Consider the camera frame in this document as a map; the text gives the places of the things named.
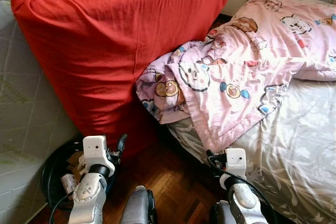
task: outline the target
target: cartoon print blanket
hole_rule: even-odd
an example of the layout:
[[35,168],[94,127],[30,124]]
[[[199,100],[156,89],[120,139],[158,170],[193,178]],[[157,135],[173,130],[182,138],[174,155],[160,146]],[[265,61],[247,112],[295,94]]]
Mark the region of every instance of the cartoon print blanket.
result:
[[205,41],[152,62],[138,97],[162,124],[191,117],[217,152],[279,108],[292,78],[336,80],[335,12],[312,0],[250,0]]

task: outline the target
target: wooden floor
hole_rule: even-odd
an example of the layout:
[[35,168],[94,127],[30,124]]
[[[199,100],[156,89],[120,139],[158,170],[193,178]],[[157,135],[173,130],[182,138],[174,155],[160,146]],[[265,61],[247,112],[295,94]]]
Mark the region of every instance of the wooden floor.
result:
[[[172,138],[153,144],[132,162],[120,166],[117,181],[104,206],[104,223],[119,223],[137,185],[153,191],[160,224],[208,223],[211,205],[225,197],[208,167],[185,152]],[[49,214],[47,206],[30,224],[47,223]],[[67,224],[68,218],[69,213],[58,211],[55,223]]]

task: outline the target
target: red pillow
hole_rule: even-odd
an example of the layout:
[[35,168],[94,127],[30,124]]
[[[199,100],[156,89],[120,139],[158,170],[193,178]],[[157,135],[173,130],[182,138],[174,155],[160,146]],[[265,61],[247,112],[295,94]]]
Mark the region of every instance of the red pillow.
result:
[[12,0],[12,10],[83,135],[128,133],[130,156],[155,139],[133,90],[155,58],[202,40],[227,0]]

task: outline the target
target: gray bed sheet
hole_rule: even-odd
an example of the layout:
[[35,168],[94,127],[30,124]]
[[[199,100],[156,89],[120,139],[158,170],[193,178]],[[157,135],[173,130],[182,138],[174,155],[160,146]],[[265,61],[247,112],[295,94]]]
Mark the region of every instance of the gray bed sheet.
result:
[[[168,125],[201,162],[206,153],[190,118]],[[247,179],[296,223],[336,223],[336,82],[294,79],[282,107],[240,137]]]

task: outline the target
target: pink blanket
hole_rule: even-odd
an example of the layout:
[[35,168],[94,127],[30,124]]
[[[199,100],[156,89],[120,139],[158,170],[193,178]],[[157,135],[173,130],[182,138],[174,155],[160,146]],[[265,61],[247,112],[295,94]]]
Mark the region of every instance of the pink blanket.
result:
[[204,42],[152,62],[138,97],[162,124],[191,117],[217,152],[278,109],[292,78],[336,80],[335,13],[312,0],[250,0]]

